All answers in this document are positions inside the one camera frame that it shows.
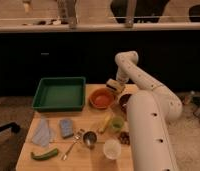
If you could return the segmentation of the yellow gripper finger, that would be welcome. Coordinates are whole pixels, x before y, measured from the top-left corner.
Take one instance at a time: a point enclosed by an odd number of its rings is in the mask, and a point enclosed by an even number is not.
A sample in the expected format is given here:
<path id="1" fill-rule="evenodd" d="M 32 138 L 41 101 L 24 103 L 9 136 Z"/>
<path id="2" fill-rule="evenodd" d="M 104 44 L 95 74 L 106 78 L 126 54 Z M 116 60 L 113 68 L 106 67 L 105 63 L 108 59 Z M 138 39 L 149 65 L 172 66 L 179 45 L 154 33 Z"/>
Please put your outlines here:
<path id="1" fill-rule="evenodd" d="M 119 82 L 116 82 L 114 84 L 114 88 L 117 93 L 122 93 L 125 89 L 125 86 L 123 84 L 120 84 Z"/>
<path id="2" fill-rule="evenodd" d="M 116 88 L 116 81 L 113 79 L 108 79 L 106 82 L 106 86 L 110 87 L 111 89 L 115 89 Z"/>

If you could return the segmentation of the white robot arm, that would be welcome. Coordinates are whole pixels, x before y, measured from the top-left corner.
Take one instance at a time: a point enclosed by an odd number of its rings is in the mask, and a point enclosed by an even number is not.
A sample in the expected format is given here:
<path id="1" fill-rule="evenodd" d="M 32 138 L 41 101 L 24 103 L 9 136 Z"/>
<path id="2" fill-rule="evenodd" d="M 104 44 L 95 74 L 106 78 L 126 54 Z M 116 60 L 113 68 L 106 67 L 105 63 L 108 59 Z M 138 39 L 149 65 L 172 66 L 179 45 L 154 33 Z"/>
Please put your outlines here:
<path id="1" fill-rule="evenodd" d="M 134 171 L 179 171 L 166 123 L 181 116 L 182 102 L 166 85 L 137 66 L 136 51 L 115 56 L 116 81 L 133 81 L 139 90 L 127 102 L 126 114 Z"/>

